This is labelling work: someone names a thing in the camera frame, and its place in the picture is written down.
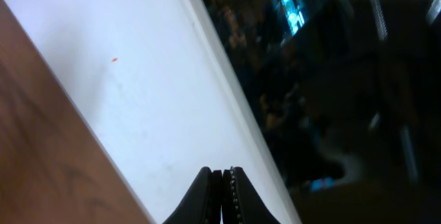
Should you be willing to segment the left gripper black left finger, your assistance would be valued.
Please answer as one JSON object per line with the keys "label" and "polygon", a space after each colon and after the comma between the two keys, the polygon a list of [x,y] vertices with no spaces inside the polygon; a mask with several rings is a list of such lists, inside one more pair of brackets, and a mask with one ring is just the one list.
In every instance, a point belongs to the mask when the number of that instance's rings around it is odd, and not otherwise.
{"label": "left gripper black left finger", "polygon": [[202,167],[163,224],[220,224],[221,171]]}

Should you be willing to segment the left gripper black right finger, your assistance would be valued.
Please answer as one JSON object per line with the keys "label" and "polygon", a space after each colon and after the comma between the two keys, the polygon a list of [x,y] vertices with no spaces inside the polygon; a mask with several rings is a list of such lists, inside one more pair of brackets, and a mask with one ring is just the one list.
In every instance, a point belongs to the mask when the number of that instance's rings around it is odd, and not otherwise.
{"label": "left gripper black right finger", "polygon": [[224,224],[280,224],[267,209],[243,168],[223,172]]}

